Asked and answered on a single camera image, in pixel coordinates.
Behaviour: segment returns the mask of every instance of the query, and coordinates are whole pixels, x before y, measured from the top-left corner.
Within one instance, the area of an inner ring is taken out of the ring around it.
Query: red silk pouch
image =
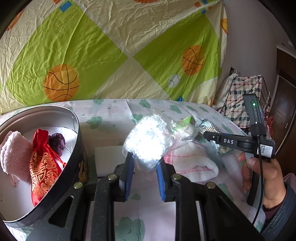
[[[62,163],[63,167],[66,163],[48,145],[48,131],[38,129],[32,144],[33,153],[29,168],[32,179],[31,197],[35,207],[62,172],[56,160]]]

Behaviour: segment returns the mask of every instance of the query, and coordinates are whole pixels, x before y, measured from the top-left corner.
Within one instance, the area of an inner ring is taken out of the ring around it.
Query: metal rivet
[[[115,180],[116,178],[117,178],[117,175],[114,173],[108,175],[109,180]]]
[[[180,174],[175,173],[175,174],[172,175],[172,178],[174,180],[180,180],[182,178],[182,176]]]
[[[214,189],[216,187],[216,184],[215,183],[213,183],[213,182],[208,182],[207,183],[207,188],[208,189]]]
[[[76,182],[74,183],[74,188],[75,189],[79,189],[79,188],[82,188],[83,187],[83,183],[82,182]]]

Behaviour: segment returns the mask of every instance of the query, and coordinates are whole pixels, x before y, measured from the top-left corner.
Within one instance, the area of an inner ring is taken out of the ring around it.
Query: sleeve
[[[266,241],[289,240],[295,232],[296,194],[290,184],[285,183],[286,196],[266,228],[262,236]]]
[[[264,227],[266,227],[271,222],[271,220],[273,219],[273,217],[276,215],[277,211],[281,207],[282,203],[283,202],[281,202],[279,205],[277,205],[276,207],[274,207],[272,209],[268,209],[264,205],[262,206],[262,209],[263,209],[265,216],[266,216]]]

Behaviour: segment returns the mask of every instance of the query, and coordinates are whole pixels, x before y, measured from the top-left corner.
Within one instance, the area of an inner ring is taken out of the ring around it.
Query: plaid fabric
[[[229,91],[232,86],[233,79],[235,79],[237,76],[239,76],[238,73],[233,73],[223,81],[222,85],[218,90],[218,93],[214,98],[214,103],[212,105],[212,108],[214,110],[221,112],[221,109],[225,106],[225,102],[229,95]]]
[[[271,95],[267,89],[262,75],[252,77],[236,77],[231,85],[229,94],[220,113],[234,122],[239,128],[250,126],[250,119],[247,115],[243,94],[254,93],[258,97],[264,119],[267,120],[270,111]]]

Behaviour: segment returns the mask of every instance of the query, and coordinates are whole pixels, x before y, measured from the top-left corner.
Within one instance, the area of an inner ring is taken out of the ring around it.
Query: human hand
[[[239,161],[245,161],[244,152],[239,155]],[[263,205],[265,208],[271,209],[279,205],[286,195],[286,187],[284,185],[281,167],[276,159],[271,162],[262,161],[265,197]],[[246,193],[252,186],[251,171],[255,171],[260,175],[259,159],[251,157],[242,166],[242,184],[243,191]]]

